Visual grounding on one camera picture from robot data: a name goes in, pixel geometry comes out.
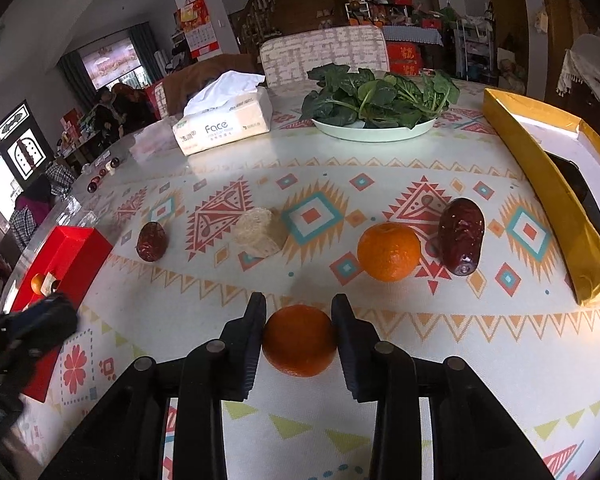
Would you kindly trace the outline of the black smartphone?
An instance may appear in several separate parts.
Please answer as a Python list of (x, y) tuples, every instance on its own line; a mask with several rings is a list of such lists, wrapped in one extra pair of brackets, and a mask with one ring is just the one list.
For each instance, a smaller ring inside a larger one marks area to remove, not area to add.
[(591, 221), (595, 231), (600, 236), (600, 207), (597, 205), (578, 165), (572, 160), (565, 159), (550, 152), (546, 152), (546, 154), (550, 160), (554, 162), (562, 177), (573, 190), (573, 193), (576, 194), (588, 220)]

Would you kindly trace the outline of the small dark red date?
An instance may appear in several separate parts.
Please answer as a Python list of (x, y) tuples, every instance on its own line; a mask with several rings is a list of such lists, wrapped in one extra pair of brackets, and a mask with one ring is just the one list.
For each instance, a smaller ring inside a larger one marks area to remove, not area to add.
[(138, 234), (137, 255), (146, 262), (155, 262), (163, 257), (168, 247), (166, 231), (159, 222), (147, 222)]

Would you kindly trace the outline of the brown chair with cloth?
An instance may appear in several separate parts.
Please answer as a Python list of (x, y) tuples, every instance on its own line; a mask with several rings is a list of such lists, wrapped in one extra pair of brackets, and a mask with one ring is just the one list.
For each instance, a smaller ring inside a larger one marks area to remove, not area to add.
[(162, 90), (166, 96), (166, 110), (169, 115), (181, 114), (189, 98), (229, 70), (261, 73), (249, 54), (220, 54), (190, 64), (166, 76), (162, 81)]

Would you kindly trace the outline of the large dark red date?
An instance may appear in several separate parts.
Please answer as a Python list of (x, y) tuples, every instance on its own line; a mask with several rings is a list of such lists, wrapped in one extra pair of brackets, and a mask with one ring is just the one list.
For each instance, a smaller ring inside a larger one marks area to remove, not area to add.
[(472, 200), (452, 200), (439, 219), (438, 244), (443, 265), (454, 275), (477, 270), (484, 237), (484, 217)]

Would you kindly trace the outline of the green leafy vegetables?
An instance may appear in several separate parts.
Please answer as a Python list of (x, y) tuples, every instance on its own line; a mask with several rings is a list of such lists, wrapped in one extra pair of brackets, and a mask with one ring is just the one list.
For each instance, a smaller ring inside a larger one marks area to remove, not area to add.
[(309, 70), (308, 78), (317, 88), (304, 97), (301, 117), (339, 127), (362, 122), (367, 129), (413, 128), (438, 118), (460, 98), (460, 88), (441, 70), (414, 81), (330, 63)]

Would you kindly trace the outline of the white tissue pack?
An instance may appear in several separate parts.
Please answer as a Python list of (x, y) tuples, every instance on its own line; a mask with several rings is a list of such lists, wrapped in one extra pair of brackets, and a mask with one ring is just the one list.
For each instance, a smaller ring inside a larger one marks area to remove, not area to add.
[(265, 76), (229, 70), (186, 104), (173, 128), (185, 156), (270, 131), (273, 107)]

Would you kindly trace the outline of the orange mandarin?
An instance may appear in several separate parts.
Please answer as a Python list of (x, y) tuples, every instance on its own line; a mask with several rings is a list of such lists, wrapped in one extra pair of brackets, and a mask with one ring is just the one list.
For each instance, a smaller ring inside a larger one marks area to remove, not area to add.
[(421, 254), (415, 231), (399, 222), (371, 226), (361, 235), (356, 248), (361, 268), (384, 283), (401, 281), (409, 276)]
[(32, 292), (35, 293), (35, 295), (42, 295), (42, 287), (44, 284), (44, 280), (45, 280), (45, 275), (41, 274), (41, 273), (37, 273), (37, 274), (35, 274), (35, 276), (33, 278), (31, 278), (31, 281), (30, 281), (31, 289), (32, 289)]
[(335, 357), (335, 330), (330, 317), (304, 304), (275, 312), (266, 322), (264, 356), (280, 372), (313, 377), (324, 372)]

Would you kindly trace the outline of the red shallow box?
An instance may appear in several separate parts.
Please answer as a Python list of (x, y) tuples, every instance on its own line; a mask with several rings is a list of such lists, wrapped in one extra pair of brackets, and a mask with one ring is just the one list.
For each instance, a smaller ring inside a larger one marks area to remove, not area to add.
[[(20, 285), (10, 312), (20, 312), (44, 297), (44, 292), (61, 292), (77, 309), (112, 246), (94, 228), (55, 226), (36, 253)], [(42, 295), (31, 289), (35, 274), (45, 275)]]

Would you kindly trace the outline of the white plate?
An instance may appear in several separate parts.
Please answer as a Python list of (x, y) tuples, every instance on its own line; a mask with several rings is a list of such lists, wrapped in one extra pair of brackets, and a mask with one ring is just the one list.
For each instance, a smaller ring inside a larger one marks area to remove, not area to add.
[(422, 122), (413, 128), (365, 128), (364, 122), (354, 122), (347, 126), (335, 126), (319, 122), (316, 119), (313, 119), (312, 122), (322, 133), (336, 139), (361, 143), (387, 143), (404, 141), (422, 136), (432, 129), (436, 121), (431, 119), (428, 120), (428, 122)]

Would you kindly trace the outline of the white patterned chair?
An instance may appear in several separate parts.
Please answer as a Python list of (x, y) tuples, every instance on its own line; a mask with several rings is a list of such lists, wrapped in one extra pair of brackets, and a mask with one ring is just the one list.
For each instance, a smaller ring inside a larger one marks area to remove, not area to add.
[(309, 70), (330, 63), (351, 70), (389, 70), (384, 34), (373, 25), (324, 28), (270, 39), (260, 47), (260, 61), (271, 88), (308, 80)]

